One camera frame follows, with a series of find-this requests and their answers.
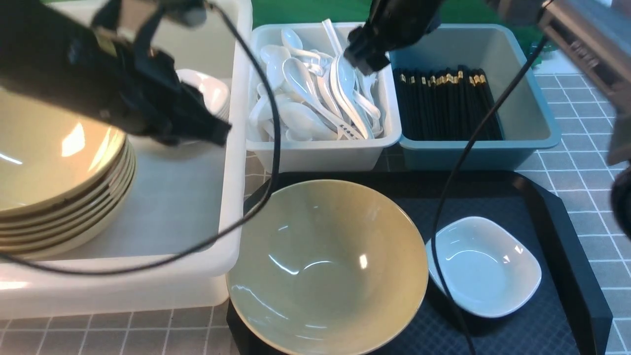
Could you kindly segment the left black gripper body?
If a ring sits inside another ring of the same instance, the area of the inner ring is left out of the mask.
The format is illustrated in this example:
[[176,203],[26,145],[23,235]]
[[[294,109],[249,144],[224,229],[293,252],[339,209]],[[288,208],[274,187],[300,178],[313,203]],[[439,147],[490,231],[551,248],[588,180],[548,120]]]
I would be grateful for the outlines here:
[[174,59],[162,49],[147,42],[97,39],[93,65],[112,81],[95,120],[167,146],[227,144],[231,124],[212,114],[201,92],[178,78]]

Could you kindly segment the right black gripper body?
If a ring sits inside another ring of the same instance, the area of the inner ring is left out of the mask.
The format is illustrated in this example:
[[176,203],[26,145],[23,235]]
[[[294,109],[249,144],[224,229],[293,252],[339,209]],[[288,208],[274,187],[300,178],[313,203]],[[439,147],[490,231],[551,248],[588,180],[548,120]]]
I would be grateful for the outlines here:
[[387,53],[410,47],[440,26],[443,0],[373,0],[365,23],[348,36],[344,58],[364,75],[390,65]]

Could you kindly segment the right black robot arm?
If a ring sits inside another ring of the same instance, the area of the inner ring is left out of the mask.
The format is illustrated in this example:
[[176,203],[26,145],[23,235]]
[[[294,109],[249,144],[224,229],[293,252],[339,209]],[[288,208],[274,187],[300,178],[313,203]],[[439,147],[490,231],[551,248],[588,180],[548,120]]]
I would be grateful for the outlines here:
[[[629,162],[630,19],[595,1],[488,0],[506,23],[537,26],[539,47],[550,40],[579,68],[615,108],[608,166]],[[344,57],[363,74],[389,64],[386,54],[417,43],[431,32],[442,0],[373,0],[366,22],[349,34]]]

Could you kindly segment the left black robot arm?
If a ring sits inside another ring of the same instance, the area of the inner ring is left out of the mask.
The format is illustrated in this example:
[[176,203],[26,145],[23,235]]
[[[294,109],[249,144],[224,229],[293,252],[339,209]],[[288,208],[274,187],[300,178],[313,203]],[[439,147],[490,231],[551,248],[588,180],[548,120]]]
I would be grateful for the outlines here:
[[1,2],[1,86],[14,94],[149,137],[225,146],[231,125],[201,93],[182,83],[175,61],[153,47],[161,20],[194,28],[207,19],[202,0],[155,0],[133,41],[119,37],[121,0],[108,0],[85,26],[40,0]]

